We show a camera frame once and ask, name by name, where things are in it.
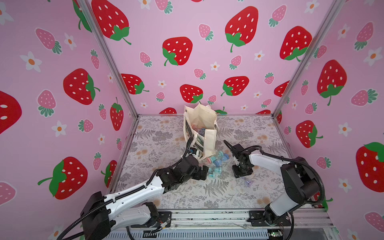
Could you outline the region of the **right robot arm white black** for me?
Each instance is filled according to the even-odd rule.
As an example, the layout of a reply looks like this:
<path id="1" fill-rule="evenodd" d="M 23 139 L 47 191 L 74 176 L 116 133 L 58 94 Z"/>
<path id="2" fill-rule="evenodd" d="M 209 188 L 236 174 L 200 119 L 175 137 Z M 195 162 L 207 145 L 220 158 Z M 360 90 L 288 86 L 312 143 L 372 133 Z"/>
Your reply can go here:
<path id="1" fill-rule="evenodd" d="M 236 178 L 249 176 L 253 167 L 259 166 L 279 174 L 285 191 L 265 207 L 262 220 L 277 225 L 282 217 L 303 205 L 319 205 L 325 199 L 325 185 L 317 171 L 302 158 L 288 159 L 263 151 L 261 146 L 243 148 L 224 141 L 238 161 L 232 169 Z"/>

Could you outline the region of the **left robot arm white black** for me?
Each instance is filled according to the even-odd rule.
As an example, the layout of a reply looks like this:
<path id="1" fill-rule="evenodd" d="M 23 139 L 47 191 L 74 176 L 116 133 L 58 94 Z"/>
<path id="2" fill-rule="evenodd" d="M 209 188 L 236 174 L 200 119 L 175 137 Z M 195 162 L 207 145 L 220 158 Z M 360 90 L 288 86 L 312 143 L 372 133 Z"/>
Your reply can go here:
<path id="1" fill-rule="evenodd" d="M 86 240 L 102 240 L 115 229 L 145 227 L 146 234 L 155 234 L 171 222 L 171 213 L 161 214 L 154 203 L 147 202 L 155 196 L 176 190 L 190 179 L 204 181 L 209 167 L 200 166 L 192 155 L 175 164 L 158 169 L 139 185 L 103 196 L 93 194 L 81 213 L 83 234 Z"/>

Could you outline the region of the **canvas tote bag floral print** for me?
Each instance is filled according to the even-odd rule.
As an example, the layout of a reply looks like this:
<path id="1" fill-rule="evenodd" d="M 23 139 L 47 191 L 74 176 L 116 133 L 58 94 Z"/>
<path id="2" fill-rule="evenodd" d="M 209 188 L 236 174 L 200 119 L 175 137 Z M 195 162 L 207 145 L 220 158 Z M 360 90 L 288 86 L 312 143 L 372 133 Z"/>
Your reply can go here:
<path id="1" fill-rule="evenodd" d="M 216 153 L 218 130 L 217 113 L 210 106 L 201 104 L 195 108 L 185 106 L 183 133 L 185 140 L 192 139 L 190 146 L 197 150 L 196 158 L 198 161 Z"/>

